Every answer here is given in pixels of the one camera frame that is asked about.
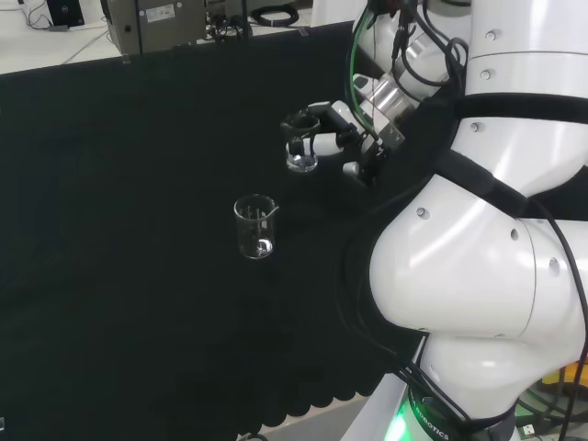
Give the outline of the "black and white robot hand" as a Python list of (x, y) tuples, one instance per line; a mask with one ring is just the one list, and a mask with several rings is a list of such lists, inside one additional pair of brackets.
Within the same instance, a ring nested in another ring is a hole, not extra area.
[(315, 170), (319, 160), (343, 155), (343, 173), (373, 187), (386, 160), (404, 136), (379, 110), (367, 129), (343, 101), (323, 101), (286, 116), (280, 129), (286, 140), (286, 164), (295, 173)]

